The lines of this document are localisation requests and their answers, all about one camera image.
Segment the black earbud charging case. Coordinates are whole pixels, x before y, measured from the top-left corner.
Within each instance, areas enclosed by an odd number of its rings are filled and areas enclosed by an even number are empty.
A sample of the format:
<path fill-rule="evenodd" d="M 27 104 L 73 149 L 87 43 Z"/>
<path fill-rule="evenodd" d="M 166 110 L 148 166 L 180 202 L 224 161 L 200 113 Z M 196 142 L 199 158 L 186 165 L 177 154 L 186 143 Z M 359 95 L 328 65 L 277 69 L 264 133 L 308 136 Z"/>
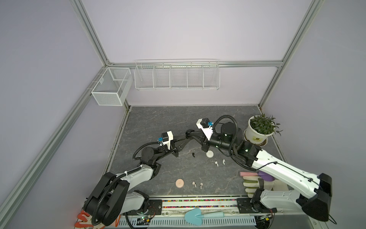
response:
<path fill-rule="evenodd" d="M 194 131 L 195 131 L 195 130 L 193 130 L 193 129 L 189 129 L 189 130 L 187 130 L 187 131 L 186 131 L 186 133 L 185 133 L 186 138 L 190 138 L 190 137 L 191 137 L 191 134 L 192 134 Z"/>

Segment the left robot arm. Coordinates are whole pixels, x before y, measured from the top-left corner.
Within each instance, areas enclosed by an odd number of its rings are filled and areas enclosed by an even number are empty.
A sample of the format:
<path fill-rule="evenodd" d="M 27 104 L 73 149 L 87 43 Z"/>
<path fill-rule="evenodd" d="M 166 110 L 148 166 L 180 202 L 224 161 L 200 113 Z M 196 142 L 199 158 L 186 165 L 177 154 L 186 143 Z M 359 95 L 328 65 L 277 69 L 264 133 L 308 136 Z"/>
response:
<path fill-rule="evenodd" d="M 175 157 L 183 150 L 189 141 L 189 136 L 181 136 L 167 142 L 150 142 L 140 146 L 132 155 L 133 160 L 139 160 L 138 167 L 121 174 L 105 173 L 84 204 L 84 211 L 91 216 L 91 225 L 103 224 L 109 226 L 127 207 L 131 210 L 146 210 L 149 196 L 135 191 L 128 194 L 132 188 L 153 179 L 161 168 L 157 163 L 170 154 Z"/>

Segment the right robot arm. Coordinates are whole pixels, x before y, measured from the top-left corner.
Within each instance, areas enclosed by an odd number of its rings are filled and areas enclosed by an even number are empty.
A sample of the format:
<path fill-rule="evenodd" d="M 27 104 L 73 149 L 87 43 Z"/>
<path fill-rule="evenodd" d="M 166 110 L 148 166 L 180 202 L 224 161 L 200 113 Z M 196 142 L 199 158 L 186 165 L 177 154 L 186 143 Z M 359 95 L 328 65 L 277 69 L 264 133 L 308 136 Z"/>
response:
<path fill-rule="evenodd" d="M 221 126 L 220 133 L 215 130 L 216 124 L 208 119 L 197 121 L 199 131 L 187 131 L 187 138 L 197 138 L 202 150 L 210 147 L 226 150 L 229 157 L 240 167 L 255 172 L 265 172 L 294 189 L 295 194 L 258 188 L 252 197 L 252 203 L 268 210 L 274 208 L 299 207 L 306 215 L 327 222 L 331 219 L 332 178 L 327 174 L 311 174 L 272 156 L 261 147 L 244 141 L 238 135 L 242 132 L 236 120 L 230 115 L 219 119 L 230 119 Z"/>

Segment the white earbud charging case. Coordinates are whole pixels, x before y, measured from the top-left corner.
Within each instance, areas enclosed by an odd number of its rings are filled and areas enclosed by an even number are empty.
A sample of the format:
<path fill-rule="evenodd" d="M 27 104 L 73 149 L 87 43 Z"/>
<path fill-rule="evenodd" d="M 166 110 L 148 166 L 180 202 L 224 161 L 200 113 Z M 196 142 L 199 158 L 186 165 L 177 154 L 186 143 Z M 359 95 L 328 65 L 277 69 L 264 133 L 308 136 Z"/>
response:
<path fill-rule="evenodd" d="M 207 151 L 207 152 L 206 152 L 206 156 L 207 156 L 208 158 L 213 158 L 213 157 L 214 157 L 214 152 L 213 152 L 213 151 L 211 151 L 211 150 L 209 150 L 209 151 Z"/>

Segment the pink earbud charging case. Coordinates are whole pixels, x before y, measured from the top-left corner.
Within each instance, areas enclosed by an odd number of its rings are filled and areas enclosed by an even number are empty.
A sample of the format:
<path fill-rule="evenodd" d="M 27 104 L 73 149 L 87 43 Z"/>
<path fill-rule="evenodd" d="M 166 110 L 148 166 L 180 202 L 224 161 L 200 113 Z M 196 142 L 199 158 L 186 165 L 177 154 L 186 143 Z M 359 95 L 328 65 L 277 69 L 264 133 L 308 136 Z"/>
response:
<path fill-rule="evenodd" d="M 177 179 L 176 182 L 175 182 L 176 187 L 179 188 L 179 189 L 183 188 L 184 184 L 185 184 L 185 182 L 181 178 Z"/>

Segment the potted green plant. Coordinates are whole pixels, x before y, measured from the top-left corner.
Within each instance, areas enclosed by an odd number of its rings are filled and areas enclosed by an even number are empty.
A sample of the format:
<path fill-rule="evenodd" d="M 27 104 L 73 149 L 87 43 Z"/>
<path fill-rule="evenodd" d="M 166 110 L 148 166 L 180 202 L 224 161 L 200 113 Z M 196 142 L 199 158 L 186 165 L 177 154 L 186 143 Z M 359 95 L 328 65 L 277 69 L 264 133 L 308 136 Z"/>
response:
<path fill-rule="evenodd" d="M 255 115 L 248 120 L 248 127 L 244 131 L 244 138 L 255 145 L 264 146 L 268 138 L 274 134 L 281 134 L 280 124 L 273 116 L 265 114 Z"/>

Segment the teal garden trowel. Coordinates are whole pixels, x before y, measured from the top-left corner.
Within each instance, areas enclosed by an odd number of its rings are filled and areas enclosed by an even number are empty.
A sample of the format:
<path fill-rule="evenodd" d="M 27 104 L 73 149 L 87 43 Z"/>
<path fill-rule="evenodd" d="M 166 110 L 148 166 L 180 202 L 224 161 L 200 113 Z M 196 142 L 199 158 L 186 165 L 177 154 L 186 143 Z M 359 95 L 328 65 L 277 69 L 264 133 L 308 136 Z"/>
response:
<path fill-rule="evenodd" d="M 203 214 L 200 208 L 194 208 L 185 213 L 185 221 L 195 226 L 202 226 L 203 219 L 223 218 L 225 214 L 221 211 Z"/>

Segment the purple pink garden trowel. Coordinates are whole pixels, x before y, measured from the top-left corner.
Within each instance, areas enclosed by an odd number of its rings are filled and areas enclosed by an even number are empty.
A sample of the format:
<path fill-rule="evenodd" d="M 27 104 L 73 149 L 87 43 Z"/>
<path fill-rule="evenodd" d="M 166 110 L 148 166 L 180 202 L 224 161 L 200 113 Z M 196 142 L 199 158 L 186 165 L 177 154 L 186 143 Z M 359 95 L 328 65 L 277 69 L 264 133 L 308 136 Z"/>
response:
<path fill-rule="evenodd" d="M 275 178 L 265 172 L 259 171 L 259 172 L 240 172 L 239 175 L 241 177 L 260 177 L 264 181 L 274 181 Z"/>

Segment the green circuit board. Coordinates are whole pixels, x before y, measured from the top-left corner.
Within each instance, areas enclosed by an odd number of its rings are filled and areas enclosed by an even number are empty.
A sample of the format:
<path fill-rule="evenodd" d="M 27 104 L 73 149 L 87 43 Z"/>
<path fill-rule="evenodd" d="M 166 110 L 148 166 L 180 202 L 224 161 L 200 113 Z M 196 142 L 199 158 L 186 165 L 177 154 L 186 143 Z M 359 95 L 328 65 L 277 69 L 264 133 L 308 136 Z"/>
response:
<path fill-rule="evenodd" d="M 141 217 L 136 220 L 136 226 L 149 226 L 151 222 L 151 219 L 146 217 Z"/>

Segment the white mesh box basket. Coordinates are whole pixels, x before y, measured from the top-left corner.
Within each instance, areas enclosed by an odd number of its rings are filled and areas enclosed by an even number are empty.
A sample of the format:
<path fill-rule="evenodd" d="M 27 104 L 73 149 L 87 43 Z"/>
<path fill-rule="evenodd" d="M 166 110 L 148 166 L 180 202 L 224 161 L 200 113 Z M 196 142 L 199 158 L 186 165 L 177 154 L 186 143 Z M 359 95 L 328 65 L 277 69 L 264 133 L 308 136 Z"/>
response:
<path fill-rule="evenodd" d="M 123 106 L 132 83 L 129 68 L 107 67 L 91 94 L 99 106 Z"/>

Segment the red white work glove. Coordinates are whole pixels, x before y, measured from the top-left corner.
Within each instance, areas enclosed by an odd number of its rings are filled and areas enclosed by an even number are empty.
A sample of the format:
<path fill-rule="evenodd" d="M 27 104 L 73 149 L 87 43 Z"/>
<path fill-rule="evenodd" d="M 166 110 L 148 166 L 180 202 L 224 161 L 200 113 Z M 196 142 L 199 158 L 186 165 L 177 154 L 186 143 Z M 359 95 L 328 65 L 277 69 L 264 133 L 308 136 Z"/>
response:
<path fill-rule="evenodd" d="M 82 210 L 77 216 L 77 222 L 74 224 L 75 229 L 115 229 L 119 226 L 121 215 L 109 226 L 104 224 L 92 225 L 92 217 L 90 214 Z"/>

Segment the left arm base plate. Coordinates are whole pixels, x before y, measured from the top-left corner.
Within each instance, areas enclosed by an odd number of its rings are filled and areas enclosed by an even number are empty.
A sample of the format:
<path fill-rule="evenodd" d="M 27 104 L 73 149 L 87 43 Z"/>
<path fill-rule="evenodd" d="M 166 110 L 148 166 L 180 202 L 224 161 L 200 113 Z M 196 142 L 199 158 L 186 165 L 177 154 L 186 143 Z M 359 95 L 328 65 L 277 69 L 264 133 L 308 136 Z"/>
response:
<path fill-rule="evenodd" d="M 150 199 L 146 203 L 146 207 L 142 207 L 139 210 L 131 210 L 128 212 L 129 216 L 145 216 L 145 215 L 161 215 L 163 210 L 162 199 Z"/>

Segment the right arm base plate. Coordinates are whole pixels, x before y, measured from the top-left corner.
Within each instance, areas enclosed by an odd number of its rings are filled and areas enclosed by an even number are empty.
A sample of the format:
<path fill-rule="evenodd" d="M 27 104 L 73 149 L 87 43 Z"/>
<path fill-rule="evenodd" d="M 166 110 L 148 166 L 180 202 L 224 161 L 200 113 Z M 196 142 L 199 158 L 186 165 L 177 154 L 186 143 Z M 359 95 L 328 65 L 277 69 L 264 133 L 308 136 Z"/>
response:
<path fill-rule="evenodd" d="M 237 198 L 239 213 L 277 213 L 277 208 L 267 208 L 260 201 L 252 201 L 250 198 Z"/>

